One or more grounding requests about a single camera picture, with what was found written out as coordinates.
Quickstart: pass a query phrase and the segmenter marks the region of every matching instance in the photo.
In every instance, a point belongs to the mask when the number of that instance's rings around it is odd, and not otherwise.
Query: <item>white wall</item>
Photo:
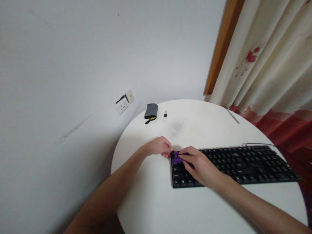
[[[224,4],[0,2],[0,233],[63,230],[147,102],[204,99]]]

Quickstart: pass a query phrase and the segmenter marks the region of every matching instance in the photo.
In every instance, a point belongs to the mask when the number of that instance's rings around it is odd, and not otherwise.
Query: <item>black keyboard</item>
[[[301,181],[300,176],[268,146],[201,149],[221,172],[239,184]],[[171,153],[173,188],[202,187]]]

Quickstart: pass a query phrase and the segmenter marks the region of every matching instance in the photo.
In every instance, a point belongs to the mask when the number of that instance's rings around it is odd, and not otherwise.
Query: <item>wall stain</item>
[[[36,17],[38,20],[40,20],[41,22],[43,22],[51,31],[55,31],[55,28],[43,17],[41,17],[40,15],[38,15],[36,12],[34,12],[32,9],[28,9],[28,12]]]
[[[63,143],[65,140],[67,140],[71,134],[73,134],[75,131],[78,130],[78,128],[81,127],[81,125],[83,125],[92,115],[88,116],[87,118],[85,118],[84,120],[80,121],[76,126],[74,126],[71,130],[69,130],[68,132],[66,132],[61,138],[59,138],[55,144],[61,144]]]

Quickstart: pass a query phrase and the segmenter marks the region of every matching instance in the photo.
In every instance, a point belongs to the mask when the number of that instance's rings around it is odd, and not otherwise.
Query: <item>white round table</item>
[[[167,110],[167,121],[163,115]],[[144,112],[125,129],[116,146],[111,173],[140,146],[166,137],[175,150],[234,147],[243,143],[272,142],[254,125],[221,106],[174,100],[158,104],[157,119],[145,124]],[[272,147],[280,156],[281,153]],[[246,189],[307,225],[304,200],[297,182],[250,184]],[[152,233],[256,233],[256,230],[213,190],[172,188],[170,159],[152,155],[145,159],[117,211],[126,234]]]

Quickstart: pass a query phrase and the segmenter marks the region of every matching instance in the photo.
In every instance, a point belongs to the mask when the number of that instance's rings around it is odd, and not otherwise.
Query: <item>left hand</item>
[[[171,143],[163,136],[146,143],[142,147],[147,155],[161,154],[165,158],[169,158],[170,152],[173,151]]]

